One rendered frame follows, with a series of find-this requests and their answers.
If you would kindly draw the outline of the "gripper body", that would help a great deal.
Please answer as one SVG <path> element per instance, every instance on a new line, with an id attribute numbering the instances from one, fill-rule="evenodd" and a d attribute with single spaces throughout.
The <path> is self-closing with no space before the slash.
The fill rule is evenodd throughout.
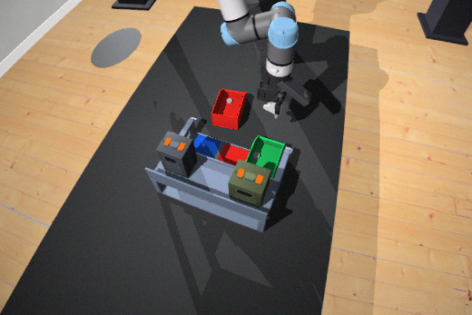
<path id="1" fill-rule="evenodd" d="M 280 89 L 277 84 L 279 81 L 287 80 L 290 77 L 290 74 L 282 77 L 274 76 L 267 71 L 266 64 L 267 63 L 264 62 L 261 68 L 261 81 L 258 86 L 257 99 L 266 103 L 275 103 L 278 102 L 279 98 L 281 98 L 280 103 L 283 103 L 286 92 L 284 95 L 284 91 Z"/>

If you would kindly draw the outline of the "grey metal shelf rack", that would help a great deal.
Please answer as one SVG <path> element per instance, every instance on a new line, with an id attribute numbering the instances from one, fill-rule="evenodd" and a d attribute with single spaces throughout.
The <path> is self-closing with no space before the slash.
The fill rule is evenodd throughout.
<path id="1" fill-rule="evenodd" d="M 232 172 L 238 160 L 246 162 L 250 149 L 197 133 L 196 123 L 197 118 L 189 118 L 180 132 L 180 135 L 185 137 L 189 133 L 187 137 L 193 139 L 198 159 L 189 178 L 165 171 L 160 161 L 155 170 L 145 168 L 156 191 L 229 221 L 263 232 L 292 149 L 285 148 L 275 177 L 270 178 L 270 184 L 259 208 L 229 197 L 228 182 Z M 167 186 L 164 188 L 163 184 Z"/>

